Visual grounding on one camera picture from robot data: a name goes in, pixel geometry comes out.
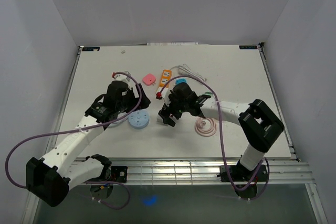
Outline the blue round power socket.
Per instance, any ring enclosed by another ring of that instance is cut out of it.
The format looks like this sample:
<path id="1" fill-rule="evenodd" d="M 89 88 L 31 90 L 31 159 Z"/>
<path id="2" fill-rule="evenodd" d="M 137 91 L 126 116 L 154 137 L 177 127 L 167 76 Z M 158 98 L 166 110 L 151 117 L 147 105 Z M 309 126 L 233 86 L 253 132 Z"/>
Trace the blue round power socket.
<path id="1" fill-rule="evenodd" d="M 128 122 L 134 129 L 143 129 L 148 126 L 150 115 L 147 110 L 137 110 L 129 115 Z"/>

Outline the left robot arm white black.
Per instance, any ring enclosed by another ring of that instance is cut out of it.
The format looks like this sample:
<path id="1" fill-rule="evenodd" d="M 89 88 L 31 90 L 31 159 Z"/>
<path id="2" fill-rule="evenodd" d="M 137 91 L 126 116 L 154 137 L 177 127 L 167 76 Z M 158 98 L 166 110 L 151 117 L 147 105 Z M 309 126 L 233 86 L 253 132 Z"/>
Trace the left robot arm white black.
<path id="1" fill-rule="evenodd" d="M 74 187 L 88 181 L 105 182 L 111 178 L 111 161 L 100 154 L 73 162 L 82 151 L 121 113 L 146 109 L 150 100 L 141 84 L 139 94 L 124 81 L 112 81 L 105 94 L 98 96 L 85 111 L 76 131 L 68 134 L 54 149 L 40 159 L 31 158 L 26 164 L 26 188 L 51 207 L 59 205 Z"/>

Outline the white charger plug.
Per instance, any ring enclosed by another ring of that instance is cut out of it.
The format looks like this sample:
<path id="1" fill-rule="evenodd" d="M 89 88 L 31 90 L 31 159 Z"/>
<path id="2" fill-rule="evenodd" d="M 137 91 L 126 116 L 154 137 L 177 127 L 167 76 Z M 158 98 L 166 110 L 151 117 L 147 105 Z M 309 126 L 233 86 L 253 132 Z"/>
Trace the white charger plug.
<path id="1" fill-rule="evenodd" d="M 157 122 L 162 123 L 163 124 L 163 119 L 161 117 L 157 118 Z"/>

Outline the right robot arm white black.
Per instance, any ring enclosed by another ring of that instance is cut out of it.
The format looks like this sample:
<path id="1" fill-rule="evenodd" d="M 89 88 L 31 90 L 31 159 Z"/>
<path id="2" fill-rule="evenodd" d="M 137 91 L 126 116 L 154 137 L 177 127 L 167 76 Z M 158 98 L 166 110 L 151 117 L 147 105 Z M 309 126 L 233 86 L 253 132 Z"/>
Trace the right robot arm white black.
<path id="1" fill-rule="evenodd" d="M 228 169 L 227 175 L 234 180 L 247 181 L 256 177 L 267 153 L 283 138 L 283 122 L 261 99 L 249 103 L 224 101 L 214 92 L 197 94 L 185 82 L 172 89 L 163 88 L 156 97 L 163 101 L 158 115 L 166 125 L 175 126 L 186 113 L 199 119 L 216 121 L 221 145 L 224 145 L 226 125 L 232 125 L 240 133 L 247 144 L 237 164 Z"/>

